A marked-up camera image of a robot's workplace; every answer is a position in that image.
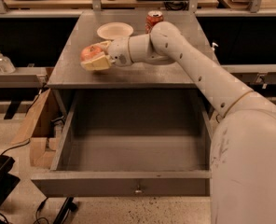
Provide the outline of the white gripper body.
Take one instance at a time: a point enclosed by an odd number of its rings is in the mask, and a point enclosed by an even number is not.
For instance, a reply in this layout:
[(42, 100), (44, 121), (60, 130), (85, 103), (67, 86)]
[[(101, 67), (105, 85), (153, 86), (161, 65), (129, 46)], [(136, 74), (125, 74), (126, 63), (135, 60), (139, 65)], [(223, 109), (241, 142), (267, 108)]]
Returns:
[(129, 50), (128, 36), (115, 39), (111, 42), (108, 48), (108, 55), (115, 66), (125, 67), (132, 65), (131, 55)]

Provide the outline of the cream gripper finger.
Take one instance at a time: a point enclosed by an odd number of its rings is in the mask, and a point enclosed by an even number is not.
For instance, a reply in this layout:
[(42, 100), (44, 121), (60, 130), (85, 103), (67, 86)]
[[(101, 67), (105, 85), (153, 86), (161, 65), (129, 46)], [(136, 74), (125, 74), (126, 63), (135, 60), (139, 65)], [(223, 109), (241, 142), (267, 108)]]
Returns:
[(103, 42), (94, 44), (94, 47), (98, 47), (103, 51), (107, 51), (110, 45), (111, 45), (111, 42), (109, 40), (105, 40)]
[(109, 69), (111, 61), (106, 55), (102, 55), (82, 62), (81, 66), (87, 71), (101, 71)]

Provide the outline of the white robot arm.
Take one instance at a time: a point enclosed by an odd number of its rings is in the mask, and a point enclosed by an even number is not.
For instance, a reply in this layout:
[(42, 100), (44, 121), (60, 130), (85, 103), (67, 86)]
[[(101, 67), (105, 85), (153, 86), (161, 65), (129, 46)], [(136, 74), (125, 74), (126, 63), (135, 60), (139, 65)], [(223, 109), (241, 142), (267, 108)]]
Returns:
[(176, 62), (221, 117), (210, 149), (212, 224), (276, 224), (276, 105), (195, 49), (170, 22), (81, 50), (88, 70)]

